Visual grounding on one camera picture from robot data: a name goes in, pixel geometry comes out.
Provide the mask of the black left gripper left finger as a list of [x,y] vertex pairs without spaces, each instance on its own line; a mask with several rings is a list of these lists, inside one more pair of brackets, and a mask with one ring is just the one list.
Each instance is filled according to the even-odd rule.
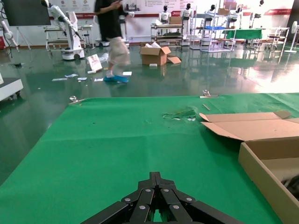
[[156,173],[150,172],[149,179],[139,181],[137,190],[113,203],[84,224],[125,224],[141,219],[145,222],[151,216],[151,204],[156,189]]

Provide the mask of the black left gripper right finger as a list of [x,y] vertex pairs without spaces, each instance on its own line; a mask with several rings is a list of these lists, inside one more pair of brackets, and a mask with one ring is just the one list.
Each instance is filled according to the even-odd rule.
[[237,219],[177,189],[174,181],[156,172],[161,218],[178,224],[236,224]]

